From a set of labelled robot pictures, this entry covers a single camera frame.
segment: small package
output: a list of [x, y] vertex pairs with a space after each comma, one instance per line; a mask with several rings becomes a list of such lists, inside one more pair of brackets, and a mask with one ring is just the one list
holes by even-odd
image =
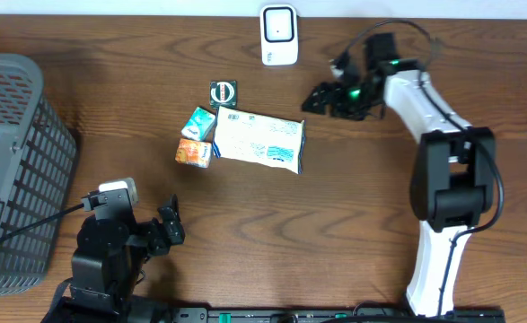
[[204, 140], [215, 124], [215, 115], [200, 107], [195, 109], [188, 123], [181, 129], [181, 134], [189, 139]]
[[287, 121], [220, 107], [214, 154], [281, 167], [301, 174], [305, 123]]
[[175, 161], [207, 168], [211, 161], [211, 144], [180, 139], [180, 146], [177, 148]]
[[213, 81], [209, 84], [211, 108], [237, 108], [237, 82]]

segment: green connector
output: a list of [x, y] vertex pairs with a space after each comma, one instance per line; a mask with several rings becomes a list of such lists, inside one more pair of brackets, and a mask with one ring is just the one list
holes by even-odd
[[231, 323], [231, 314], [219, 314], [219, 323]]

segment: basket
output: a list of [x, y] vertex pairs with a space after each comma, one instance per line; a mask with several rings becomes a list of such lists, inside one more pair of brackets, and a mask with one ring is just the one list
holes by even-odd
[[[0, 237], [61, 211], [75, 167], [75, 140], [42, 96], [28, 59], [0, 54]], [[23, 292], [48, 270], [59, 223], [0, 246], [0, 295]]]

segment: wooden table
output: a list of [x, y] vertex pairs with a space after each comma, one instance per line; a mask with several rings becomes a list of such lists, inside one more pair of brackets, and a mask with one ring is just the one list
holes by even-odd
[[[137, 219], [146, 221], [178, 194], [185, 244], [145, 266], [136, 294], [213, 307], [354, 306], [399, 301], [413, 273], [416, 144], [393, 112], [351, 122], [300, 105], [331, 80], [328, 60], [373, 22], [300, 18], [299, 60], [284, 67], [261, 64], [255, 18], [0, 16], [0, 52], [35, 60], [49, 101], [83, 135], [70, 204], [130, 176]], [[445, 43], [431, 68], [436, 89], [495, 132], [507, 195], [500, 222], [467, 245], [455, 304], [500, 305], [508, 322], [526, 322], [527, 22], [418, 22]], [[414, 31], [387, 30], [400, 31], [403, 56], [426, 53]], [[181, 127], [208, 105], [212, 80], [237, 80], [241, 109], [307, 120], [303, 175], [225, 159], [207, 170], [174, 161]], [[40, 321], [71, 275], [86, 215], [64, 219], [40, 286], [0, 298], [0, 322]]]

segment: green light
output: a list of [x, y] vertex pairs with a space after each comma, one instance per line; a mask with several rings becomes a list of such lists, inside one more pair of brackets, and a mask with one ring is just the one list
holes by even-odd
[[357, 100], [359, 99], [359, 94], [361, 94], [361, 89], [353, 90], [349, 92], [349, 98], [351, 98], [351, 100]]

